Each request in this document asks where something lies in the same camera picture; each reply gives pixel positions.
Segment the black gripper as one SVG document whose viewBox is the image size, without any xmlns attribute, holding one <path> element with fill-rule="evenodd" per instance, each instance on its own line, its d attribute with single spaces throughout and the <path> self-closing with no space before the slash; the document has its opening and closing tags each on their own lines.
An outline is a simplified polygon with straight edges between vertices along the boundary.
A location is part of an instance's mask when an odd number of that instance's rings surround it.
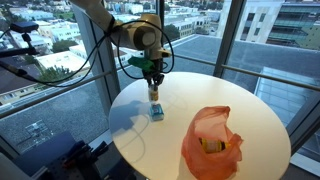
<svg viewBox="0 0 320 180">
<path fill-rule="evenodd" d="M 146 60 L 142 64 L 143 77 L 146 79 L 148 88 L 152 86 L 152 79 L 154 80 L 155 90 L 162 84 L 164 80 L 164 69 L 168 66 L 166 62 L 161 59 Z"/>
</svg>

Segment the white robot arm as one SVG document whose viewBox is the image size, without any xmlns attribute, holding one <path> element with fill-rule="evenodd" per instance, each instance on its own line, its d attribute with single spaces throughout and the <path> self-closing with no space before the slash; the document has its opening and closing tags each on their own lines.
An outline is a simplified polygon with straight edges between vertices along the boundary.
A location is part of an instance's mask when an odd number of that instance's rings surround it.
<svg viewBox="0 0 320 180">
<path fill-rule="evenodd" d="M 128 63 L 140 68 L 148 87 L 157 91 L 165 74 L 162 59 L 173 54 L 173 51 L 167 51 L 162 46 L 162 37 L 166 34 L 161 28 L 160 17 L 145 13 L 139 19 L 121 22 L 104 8 L 101 0 L 70 1 L 97 24 L 114 45 L 144 52 L 142 57 L 132 56 Z"/>
</svg>

